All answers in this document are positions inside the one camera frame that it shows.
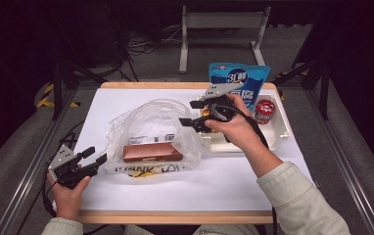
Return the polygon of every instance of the white paper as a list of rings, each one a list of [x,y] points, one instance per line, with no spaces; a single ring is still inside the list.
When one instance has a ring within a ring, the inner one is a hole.
[[[200,89],[98,89],[74,151],[95,146],[96,153],[81,161],[83,165],[91,164],[106,147],[110,120],[157,98],[174,99],[190,107],[189,102],[204,92]],[[269,92],[273,91],[262,89],[260,94]],[[278,108],[284,112],[282,104]],[[282,141],[275,154],[283,161],[293,162],[311,179],[293,133]],[[121,173],[107,174],[100,167],[84,192],[82,209],[237,212],[270,211],[271,205],[258,187],[243,153],[212,154],[204,150],[199,167],[182,172],[132,178]]]

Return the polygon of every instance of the wooden border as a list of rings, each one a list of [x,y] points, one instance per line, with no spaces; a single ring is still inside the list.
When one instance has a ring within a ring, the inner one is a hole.
[[[105,82],[111,89],[207,89],[209,82]],[[264,83],[262,89],[274,89]],[[272,211],[81,211],[82,223],[107,224],[267,224]]]
[[[209,82],[105,82],[101,88],[113,89],[207,89]],[[262,89],[274,89],[273,83],[265,82]]]
[[[82,211],[78,221],[106,224],[268,224],[272,211]]]

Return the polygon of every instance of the transparent plastic bag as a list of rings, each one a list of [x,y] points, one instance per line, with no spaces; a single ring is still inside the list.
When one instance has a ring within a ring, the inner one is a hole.
[[[130,176],[149,176],[195,168],[201,161],[201,140],[193,128],[181,125],[179,118],[191,118],[190,110],[182,103],[170,99],[152,100],[110,122],[108,160],[104,164],[108,173],[124,172]],[[123,147],[128,144],[148,144],[171,140],[172,146],[183,155],[179,162],[123,161]]]

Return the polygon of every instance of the white sleeve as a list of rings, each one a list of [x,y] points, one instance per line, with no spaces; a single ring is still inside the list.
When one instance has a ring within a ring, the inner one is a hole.
[[[257,180],[285,234],[350,234],[343,218],[296,165],[285,162]]]
[[[50,219],[42,235],[82,235],[83,225],[79,222],[54,217]]]

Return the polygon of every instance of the brown box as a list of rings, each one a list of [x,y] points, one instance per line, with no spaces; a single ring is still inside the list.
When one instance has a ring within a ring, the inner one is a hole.
[[[123,161],[133,162],[177,162],[183,159],[183,155],[178,152],[170,142],[125,145],[123,147]]]

